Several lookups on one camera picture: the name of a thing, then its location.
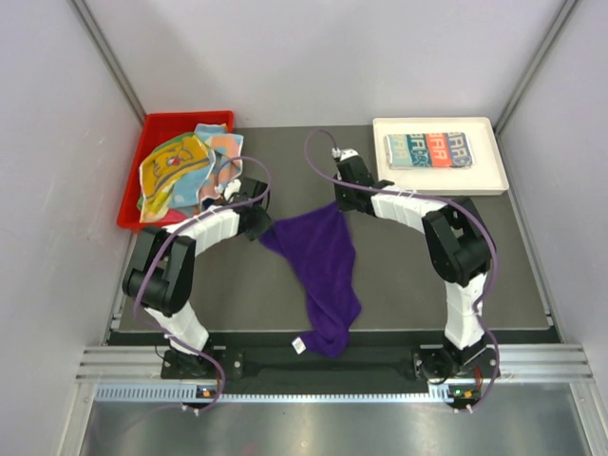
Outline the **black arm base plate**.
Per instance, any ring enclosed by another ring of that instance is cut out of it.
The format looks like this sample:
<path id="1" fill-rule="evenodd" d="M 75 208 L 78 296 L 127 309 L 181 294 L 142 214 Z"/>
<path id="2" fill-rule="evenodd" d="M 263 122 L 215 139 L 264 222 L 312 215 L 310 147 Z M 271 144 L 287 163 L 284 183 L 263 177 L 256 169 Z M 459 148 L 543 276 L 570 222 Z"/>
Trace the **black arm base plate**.
<path id="1" fill-rule="evenodd" d="M 355 347 L 337 358 L 291 349 L 256 347 L 212 349 L 210 359 L 176 349 L 156 351 L 163 380 L 225 381 L 227 388 L 265 385 L 326 386 L 488 379 L 497 367 L 495 351 L 478 349 L 460 355 L 439 346 Z"/>

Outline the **purple towel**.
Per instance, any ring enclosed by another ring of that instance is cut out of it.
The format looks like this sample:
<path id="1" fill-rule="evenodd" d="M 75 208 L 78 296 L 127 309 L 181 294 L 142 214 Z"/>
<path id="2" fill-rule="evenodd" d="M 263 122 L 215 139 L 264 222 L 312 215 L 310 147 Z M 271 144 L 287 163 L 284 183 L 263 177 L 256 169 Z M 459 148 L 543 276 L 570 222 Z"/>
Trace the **purple towel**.
<path id="1" fill-rule="evenodd" d="M 286 259 L 305 292 L 312 329 L 294 339 L 295 351 L 340 356 L 362 305 L 353 288 L 356 252 L 338 205 L 279 220 L 260 243 Z"/>

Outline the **rabbit print striped towel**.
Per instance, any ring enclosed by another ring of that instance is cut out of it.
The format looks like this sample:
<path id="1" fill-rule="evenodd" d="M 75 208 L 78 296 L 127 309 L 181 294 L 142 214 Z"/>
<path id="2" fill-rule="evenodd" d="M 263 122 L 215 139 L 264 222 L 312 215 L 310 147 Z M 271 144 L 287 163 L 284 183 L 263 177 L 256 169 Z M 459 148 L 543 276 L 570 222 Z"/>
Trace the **rabbit print striped towel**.
<path id="1" fill-rule="evenodd" d="M 466 169 L 474 164 L 464 132 L 394 133 L 384 143 L 390 169 Z"/>

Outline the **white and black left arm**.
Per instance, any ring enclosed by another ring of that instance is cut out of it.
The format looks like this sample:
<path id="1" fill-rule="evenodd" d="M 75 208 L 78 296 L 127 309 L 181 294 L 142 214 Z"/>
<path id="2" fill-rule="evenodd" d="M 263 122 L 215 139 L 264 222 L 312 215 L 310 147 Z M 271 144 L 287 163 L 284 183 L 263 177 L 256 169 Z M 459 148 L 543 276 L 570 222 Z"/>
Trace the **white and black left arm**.
<path id="1" fill-rule="evenodd" d="M 240 235 L 256 240 L 273 227 L 267 213 L 270 185 L 236 179 L 220 203 L 197 216 L 163 227 L 144 228 L 123 276 L 123 293 L 144 310 L 169 340 L 163 354 L 165 379 L 210 378 L 216 370 L 210 334 L 190 303 L 196 257 Z"/>

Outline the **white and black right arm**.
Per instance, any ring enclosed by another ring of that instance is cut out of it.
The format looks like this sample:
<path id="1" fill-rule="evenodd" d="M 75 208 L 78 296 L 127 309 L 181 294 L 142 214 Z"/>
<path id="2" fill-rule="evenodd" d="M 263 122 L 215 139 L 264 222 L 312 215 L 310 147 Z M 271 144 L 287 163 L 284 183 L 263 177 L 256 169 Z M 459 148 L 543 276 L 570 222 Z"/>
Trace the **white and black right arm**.
<path id="1" fill-rule="evenodd" d="M 469 198 L 425 197 L 388 180 L 376 181 L 353 150 L 335 150 L 338 208 L 398 222 L 425 236 L 431 265 L 446 287 L 447 319 L 442 346 L 414 353 L 416 375 L 441 385 L 472 373 L 481 357 L 498 365 L 497 340 L 482 319 L 483 295 L 496 248 Z"/>

